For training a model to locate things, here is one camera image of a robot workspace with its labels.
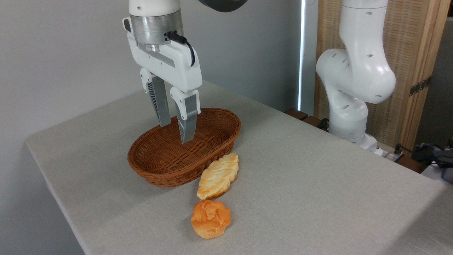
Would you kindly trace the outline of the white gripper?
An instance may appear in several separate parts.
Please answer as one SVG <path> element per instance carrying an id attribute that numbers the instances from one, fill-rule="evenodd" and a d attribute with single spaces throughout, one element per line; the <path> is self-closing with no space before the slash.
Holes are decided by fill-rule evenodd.
<path id="1" fill-rule="evenodd" d="M 182 144 L 194 138 L 197 115 L 201 113 L 198 88 L 202 85 L 202 73 L 196 51 L 194 66 L 191 52 L 186 45 L 172 41 L 160 45 L 158 52 L 141 50 L 133 34 L 127 33 L 134 60 L 141 66 L 144 92 L 149 95 L 160 126 L 171 123 L 165 81 L 175 86 L 170 95 L 175 101 Z"/>

